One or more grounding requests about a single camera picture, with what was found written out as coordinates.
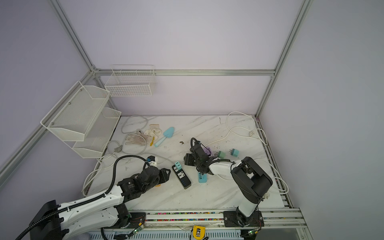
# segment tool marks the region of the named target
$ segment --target white marble tabletop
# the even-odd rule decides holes
[[[243,194],[234,181],[225,181],[216,175],[207,175],[206,183],[199,183],[196,167],[185,166],[183,157],[189,153],[190,139],[195,137],[202,144],[208,144],[214,140],[224,137],[228,133],[225,126],[227,116],[157,116],[147,117],[149,123],[144,130],[149,128],[149,124],[159,124],[160,128],[165,131],[169,127],[174,127],[175,132],[171,138],[166,139],[159,147],[147,145],[145,152],[155,153],[169,158],[173,162],[179,161],[186,175],[190,179],[192,185],[184,189],[177,179],[177,176],[172,171],[169,181],[161,184],[159,187],[153,187],[139,198],[126,203],[128,209],[131,210],[197,210],[197,209],[233,209],[239,205]],[[121,133],[121,126],[124,124],[127,117],[121,117],[116,130],[112,136],[112,140],[117,140],[120,143],[124,140],[125,134]],[[124,132],[134,131],[144,126],[145,120],[139,117],[132,117],[128,120],[124,127]],[[228,119],[229,127],[243,126],[248,129],[253,129],[252,120],[246,116],[231,115]],[[235,132],[241,135],[247,135],[244,129],[235,129]],[[116,144],[110,143],[109,149],[116,148]],[[244,157],[253,159],[262,158],[267,160],[262,143],[258,139],[249,139],[238,137],[233,133],[222,141],[210,145],[214,153],[224,151],[226,158],[231,160],[239,160]],[[238,157],[230,155],[229,150],[235,148],[240,151]],[[123,144],[123,151],[128,153],[137,153],[143,149],[143,146]],[[103,161],[103,166],[113,164],[115,158],[111,157]],[[269,165],[263,161],[256,161],[264,171],[273,177]],[[172,165],[169,161],[159,158],[158,168],[171,169]],[[122,159],[117,165],[116,181],[121,181],[124,178],[130,177],[133,174],[142,171],[143,161],[140,159]],[[93,181],[88,194],[94,194],[102,191],[111,183],[112,167],[102,170]],[[265,199],[259,204],[260,209],[283,208],[284,204],[280,194],[270,192],[268,199]]]

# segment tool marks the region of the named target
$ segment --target wire mesh basket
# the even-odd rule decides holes
[[[152,65],[112,65],[105,89],[112,97],[152,96],[156,87]]]
[[[105,89],[76,84],[80,88],[53,120],[46,124],[41,121],[62,141],[84,141],[109,99],[109,91]]]
[[[72,149],[82,158],[100,158],[120,119],[121,112],[103,108],[84,141],[76,142]]]

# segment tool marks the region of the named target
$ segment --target tape measure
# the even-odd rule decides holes
[[[204,238],[205,235],[205,227],[194,225],[192,228],[192,235],[196,240],[207,240],[208,237]]]

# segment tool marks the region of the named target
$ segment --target yellow object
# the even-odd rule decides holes
[[[197,240],[202,240],[205,235],[205,227],[202,226],[193,226],[193,237],[196,238]]]
[[[151,142],[150,146],[152,146],[153,141],[155,141],[155,137],[152,137],[152,142]]]

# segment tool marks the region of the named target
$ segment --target blue trowel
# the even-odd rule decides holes
[[[173,135],[173,132],[175,131],[175,128],[174,127],[170,127],[168,128],[164,133],[164,137],[162,137],[160,140],[158,140],[156,143],[155,143],[155,147],[158,147],[167,137],[172,137]]]

